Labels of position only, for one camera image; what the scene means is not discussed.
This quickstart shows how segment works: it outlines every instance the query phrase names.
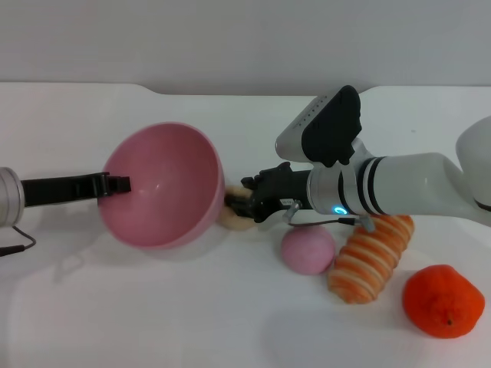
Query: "white tabletop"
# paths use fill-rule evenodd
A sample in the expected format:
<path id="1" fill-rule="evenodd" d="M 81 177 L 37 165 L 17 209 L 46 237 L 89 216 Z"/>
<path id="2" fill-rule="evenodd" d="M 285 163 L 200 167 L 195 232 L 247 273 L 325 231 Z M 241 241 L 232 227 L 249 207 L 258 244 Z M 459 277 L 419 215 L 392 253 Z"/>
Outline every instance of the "white tabletop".
<path id="1" fill-rule="evenodd" d="M 0 84 L 0 165 L 23 179 L 92 173 L 136 130 L 183 121 L 210 137 L 227 182 L 238 182 L 281 162 L 275 138 L 310 99 Z M 456 138 L 491 115 L 490 101 L 485 87 L 374 88 L 361 95 L 361 138 L 375 155 L 437 151 L 456 162 Z M 347 306 L 328 293 L 324 275 L 296 275 L 281 263 L 287 228 L 278 216 L 249 232 L 214 226 L 183 248 L 143 252 L 107 233 L 95 202 L 27 209 L 20 227 L 38 245 L 0 258 L 0 367 L 488 367 L 489 310 L 466 337 L 434 340 L 407 321 L 400 292 L 411 272 L 447 263 L 491 297 L 491 229 L 415 221 L 379 300 Z M 351 231 L 329 229 L 339 246 Z M 0 231 L 2 245 L 20 241 Z"/>

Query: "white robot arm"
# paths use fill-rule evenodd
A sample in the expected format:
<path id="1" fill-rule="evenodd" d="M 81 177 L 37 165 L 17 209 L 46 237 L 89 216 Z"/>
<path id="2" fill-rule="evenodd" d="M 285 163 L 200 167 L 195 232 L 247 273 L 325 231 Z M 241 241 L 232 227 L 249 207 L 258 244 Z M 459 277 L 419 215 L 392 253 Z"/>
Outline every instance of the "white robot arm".
<path id="1" fill-rule="evenodd" d="M 314 169 L 279 166 L 244 178 L 253 197 L 227 202 L 257 222 L 295 202 L 326 215 L 444 215 L 491 226 L 491 117 L 458 139 L 462 170 L 440 153 L 374 157 L 357 138 L 359 117 L 353 87 L 330 101 L 317 97 L 276 140 L 281 158 L 313 163 Z"/>

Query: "bowl rim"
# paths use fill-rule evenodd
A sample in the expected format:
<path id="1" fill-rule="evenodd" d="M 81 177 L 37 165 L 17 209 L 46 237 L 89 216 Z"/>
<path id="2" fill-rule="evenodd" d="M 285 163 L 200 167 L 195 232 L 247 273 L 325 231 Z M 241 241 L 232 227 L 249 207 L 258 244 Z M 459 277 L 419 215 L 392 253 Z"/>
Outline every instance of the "bowl rim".
<path id="1" fill-rule="evenodd" d="M 104 224 L 106 225 L 107 229 L 110 231 L 110 233 L 117 238 L 118 240 L 132 245 L 136 248 L 165 248 L 165 249 L 170 249 L 170 248 L 175 248 L 180 245 L 185 245 L 193 240 L 195 240 L 197 237 L 199 237 L 205 230 L 207 230 L 208 227 L 210 227 L 216 220 L 216 217 L 218 217 L 219 211 L 217 211 L 217 206 L 218 206 L 218 201 L 222 202 L 222 198 L 224 195 L 224 190 L 225 190 L 225 179 L 223 177 L 223 167 L 222 167 L 222 162 L 220 161 L 220 157 L 218 155 L 218 152 L 216 151 L 215 146 L 213 145 L 213 142 L 211 139 L 200 129 L 196 128 L 195 126 L 192 126 L 188 123 L 181 123 L 181 122 L 176 122 L 176 121 L 165 121 L 162 123 L 155 123 L 149 126 L 145 126 L 143 129 L 137 130 L 136 132 L 130 134 L 126 139 L 124 139 L 120 144 L 117 145 L 117 147 L 114 149 L 114 151 L 111 153 L 109 158 L 107 159 L 106 163 L 104 164 L 104 170 L 106 170 L 107 164 L 111 161 L 111 159 L 114 157 L 116 152 L 121 148 L 127 141 L 131 140 L 134 138 L 136 135 L 141 134 L 147 130 L 151 130 L 155 127 L 161 127 L 161 126 L 178 126 L 178 127 L 184 127 L 189 130 L 192 130 L 196 133 L 198 133 L 204 140 L 208 143 L 209 147 L 212 149 L 213 155 L 215 157 L 215 162 L 217 165 L 217 177 L 216 177 L 216 188 L 215 192 L 213 194 L 213 199 L 210 202 L 208 209 L 203 213 L 201 218 L 198 220 L 198 222 L 192 226 L 189 227 L 189 229 L 184 232 L 182 235 L 179 235 L 177 238 L 174 238 L 173 240 L 166 241 L 162 244 L 155 244 L 155 245 L 141 245 L 141 244 L 136 244 L 134 242 L 124 240 L 117 234 L 113 232 L 113 229 L 107 224 L 105 217 L 102 215 L 102 219 L 104 221 Z"/>

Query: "black stripe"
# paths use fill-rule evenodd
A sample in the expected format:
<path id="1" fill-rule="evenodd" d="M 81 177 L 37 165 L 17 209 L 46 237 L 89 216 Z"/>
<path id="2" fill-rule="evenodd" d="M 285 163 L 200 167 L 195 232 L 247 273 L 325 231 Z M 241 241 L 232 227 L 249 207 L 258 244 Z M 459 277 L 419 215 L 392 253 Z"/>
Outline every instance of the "black stripe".
<path id="1" fill-rule="evenodd" d="M 346 198 L 344 197 L 344 179 L 343 179 L 343 173 L 339 173 L 339 180 L 338 180 L 338 194 L 339 194 L 339 199 L 341 200 L 341 204 L 343 205 L 344 209 L 348 211 L 350 215 L 356 215 L 351 209 L 348 203 L 346 202 Z"/>
<path id="2" fill-rule="evenodd" d="M 365 199 L 365 194 L 363 193 L 363 177 L 365 175 L 365 170 L 367 169 L 368 164 L 371 162 L 373 159 L 367 159 L 365 162 L 361 165 L 360 171 L 358 171 L 358 177 L 357 177 L 357 187 L 358 187 L 358 197 L 360 197 L 360 202 L 361 205 L 363 206 L 364 210 L 371 215 L 376 215 L 375 212 L 373 212 L 370 207 L 368 207 L 367 200 Z"/>
<path id="3" fill-rule="evenodd" d="M 377 200 L 375 199 L 375 191 L 374 191 L 374 178 L 375 178 L 375 171 L 377 170 L 378 164 L 381 162 L 382 159 L 385 157 L 378 157 L 375 159 L 374 163 L 370 167 L 370 172 L 368 173 L 368 196 L 370 197 L 370 202 L 371 205 L 376 209 L 381 215 L 386 215 L 384 211 L 381 210 L 380 206 L 377 203 Z"/>
<path id="4" fill-rule="evenodd" d="M 481 209 L 485 209 L 486 211 L 489 211 L 491 212 L 491 205 L 484 205 L 480 202 L 477 202 L 475 199 L 474 201 L 476 202 L 476 204 L 481 208 Z"/>

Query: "pink ball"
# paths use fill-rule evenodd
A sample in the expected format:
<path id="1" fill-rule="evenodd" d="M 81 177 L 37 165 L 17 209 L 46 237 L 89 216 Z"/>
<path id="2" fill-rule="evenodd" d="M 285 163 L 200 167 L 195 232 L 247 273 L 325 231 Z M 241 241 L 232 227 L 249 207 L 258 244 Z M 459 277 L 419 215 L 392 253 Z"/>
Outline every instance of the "pink ball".
<path id="1" fill-rule="evenodd" d="M 283 261 L 299 274 L 320 274 L 334 259 L 335 241 L 321 226 L 294 228 L 282 240 Z"/>

